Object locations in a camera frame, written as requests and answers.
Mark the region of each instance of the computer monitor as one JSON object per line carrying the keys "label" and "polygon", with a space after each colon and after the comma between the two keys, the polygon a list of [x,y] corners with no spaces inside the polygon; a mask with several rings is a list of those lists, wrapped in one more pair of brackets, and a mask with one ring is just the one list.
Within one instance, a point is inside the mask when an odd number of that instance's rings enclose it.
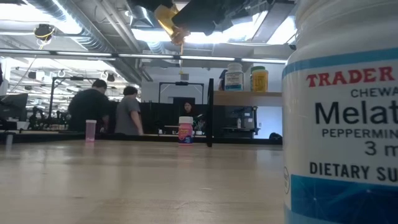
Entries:
{"label": "computer monitor", "polygon": [[26,121],[27,97],[27,93],[0,96],[0,117],[2,119],[19,118],[19,121]]}

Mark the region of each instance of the pink cup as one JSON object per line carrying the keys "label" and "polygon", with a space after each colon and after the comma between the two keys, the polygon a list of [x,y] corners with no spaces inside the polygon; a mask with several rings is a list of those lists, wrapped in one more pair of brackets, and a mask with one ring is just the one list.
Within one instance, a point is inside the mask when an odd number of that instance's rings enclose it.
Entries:
{"label": "pink cup", "polygon": [[94,142],[96,124],[95,120],[86,120],[86,142]]}

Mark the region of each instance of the yellow bottle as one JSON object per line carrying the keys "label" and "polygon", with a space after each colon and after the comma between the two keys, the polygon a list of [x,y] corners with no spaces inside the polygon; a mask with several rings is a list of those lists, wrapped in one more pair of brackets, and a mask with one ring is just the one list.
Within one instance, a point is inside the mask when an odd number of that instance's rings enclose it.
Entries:
{"label": "yellow bottle", "polygon": [[268,71],[264,66],[251,68],[251,91],[259,93],[268,92]]}

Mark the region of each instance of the pink bottle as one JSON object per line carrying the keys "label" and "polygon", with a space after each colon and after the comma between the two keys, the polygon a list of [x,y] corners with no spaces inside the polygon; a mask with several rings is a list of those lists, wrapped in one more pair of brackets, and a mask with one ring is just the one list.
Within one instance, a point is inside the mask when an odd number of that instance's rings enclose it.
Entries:
{"label": "pink bottle", "polygon": [[191,146],[193,143],[193,118],[188,116],[180,117],[179,123],[180,126],[178,128],[178,143],[184,146]]}
{"label": "pink bottle", "polygon": [[96,120],[86,120],[86,142],[94,142]]}

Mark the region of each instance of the black shirt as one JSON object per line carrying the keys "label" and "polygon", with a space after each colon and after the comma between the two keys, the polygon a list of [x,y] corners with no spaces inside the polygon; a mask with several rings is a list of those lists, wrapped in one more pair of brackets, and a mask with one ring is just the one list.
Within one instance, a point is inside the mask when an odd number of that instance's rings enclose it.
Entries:
{"label": "black shirt", "polygon": [[96,120],[102,123],[102,117],[109,113],[109,100],[98,90],[89,89],[78,92],[69,104],[68,111],[71,115],[69,130],[85,131],[86,120]]}
{"label": "black shirt", "polygon": [[197,115],[195,112],[193,112],[193,111],[187,113],[187,112],[184,110],[184,112],[182,113],[181,116],[191,116],[192,118],[194,118],[194,117],[196,117],[196,116],[198,116],[198,115]]}

